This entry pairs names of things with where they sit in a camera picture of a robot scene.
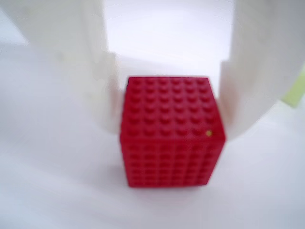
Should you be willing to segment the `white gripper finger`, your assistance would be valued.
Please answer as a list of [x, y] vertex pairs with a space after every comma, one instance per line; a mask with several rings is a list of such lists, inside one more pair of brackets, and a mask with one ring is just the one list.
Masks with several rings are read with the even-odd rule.
[[302, 0], [237, 0], [218, 105], [226, 138], [253, 126], [297, 80], [305, 62]]
[[122, 90], [108, 47], [102, 0], [7, 0], [4, 10], [29, 44], [51, 57], [100, 127], [120, 129]]

